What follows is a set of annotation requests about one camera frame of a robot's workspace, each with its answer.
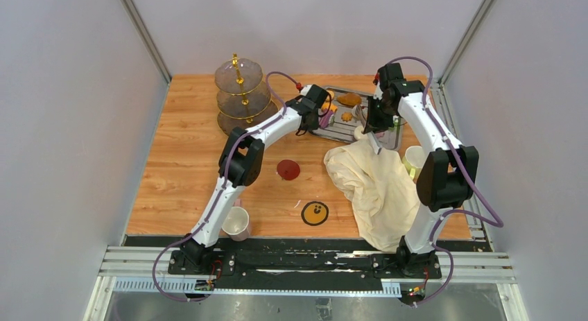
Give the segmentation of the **metal tongs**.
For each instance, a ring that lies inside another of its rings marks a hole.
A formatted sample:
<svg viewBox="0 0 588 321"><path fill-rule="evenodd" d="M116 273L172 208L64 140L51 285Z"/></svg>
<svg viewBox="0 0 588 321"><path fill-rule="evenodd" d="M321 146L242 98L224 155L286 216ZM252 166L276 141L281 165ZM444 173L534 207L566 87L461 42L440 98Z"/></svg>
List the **metal tongs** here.
<svg viewBox="0 0 588 321"><path fill-rule="evenodd" d="M352 116L361 123L354 129L354 140L367 140L374 153L379 155L383 150L383 147L373 129L368 125L367 114L364 112L363 106L361 104L355 105L352 108Z"/></svg>

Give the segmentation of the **metal baking tray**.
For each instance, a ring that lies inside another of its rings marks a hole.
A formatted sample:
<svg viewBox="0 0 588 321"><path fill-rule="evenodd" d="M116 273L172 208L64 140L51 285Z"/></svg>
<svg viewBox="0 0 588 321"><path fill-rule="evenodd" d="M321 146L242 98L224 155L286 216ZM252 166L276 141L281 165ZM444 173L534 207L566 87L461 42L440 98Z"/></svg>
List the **metal baking tray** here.
<svg viewBox="0 0 588 321"><path fill-rule="evenodd" d="M325 86L325 89L331 90L334 92L334 103L338 107L338 110L334 113L335 114L334 122L326 129L319 128L317 130L310 131L309 133L313 136L322 137L322 138L330 139L330 140L334 140L334 141L339 141L339 142L343 142L346 144L350 144L350 143L355 142L353 132L354 132L355 127L357 125L360 125L361 123L358 120L356 120L355 118L353 118L353 120L349 121L349 122L344 122L340 119L340 116L342 113L344 113L344 112L351 112L352 113L353 107L347 107L347 106L341 105L336 100L336 97L340 96L342 94L346 94L346 93L357 93L363 99L361 105L363 106L364 112L367 114L368 113L368 96L371 96L371 94L369 94L367 92L358 92L358 91L351 90L351 89L345 89L345 88L333 87L333 86ZM406 123L405 120L400 118L400 126L395 127L394 123L393 123L393 126L387 132L384 132L381 134L376 133L376 136L378 137L378 140L380 141L382 147L384 147L388 150L399 150L400 149L401 138L402 138L402 133L403 133L403 128L404 128L405 123Z"/></svg>

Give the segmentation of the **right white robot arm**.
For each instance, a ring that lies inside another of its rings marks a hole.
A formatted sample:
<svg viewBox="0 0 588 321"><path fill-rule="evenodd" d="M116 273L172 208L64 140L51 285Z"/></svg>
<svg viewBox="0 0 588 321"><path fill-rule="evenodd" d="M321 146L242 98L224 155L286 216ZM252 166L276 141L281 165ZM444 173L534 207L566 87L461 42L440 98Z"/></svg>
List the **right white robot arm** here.
<svg viewBox="0 0 588 321"><path fill-rule="evenodd" d="M363 134L376 154L382 147L375 135L392 127L399 117L407 122L426 155L416 180L420 207L411 228L401 237L396 266L405 277L414 277L433 263L438 230L449 211L462 206L474 191L479 154L464 146L441 122L428 97L429 84L409 81L397 59L380 67L374 77L375 90L367 99Z"/></svg>

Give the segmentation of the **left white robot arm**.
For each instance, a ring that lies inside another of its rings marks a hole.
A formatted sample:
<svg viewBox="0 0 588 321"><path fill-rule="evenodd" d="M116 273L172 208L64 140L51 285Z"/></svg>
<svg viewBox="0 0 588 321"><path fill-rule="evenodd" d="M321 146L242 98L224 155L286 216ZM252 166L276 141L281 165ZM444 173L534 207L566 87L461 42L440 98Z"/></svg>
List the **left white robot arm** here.
<svg viewBox="0 0 588 321"><path fill-rule="evenodd" d="M303 86L299 95L286 101L278 113L259 125L235 127L219 158L219 171L213 195L191 233L180 244L186 266L203 275L212 266L212 252L219 232L234 202L259 177L265 149L291 132L319 127L321 107L330 99L317 85Z"/></svg>

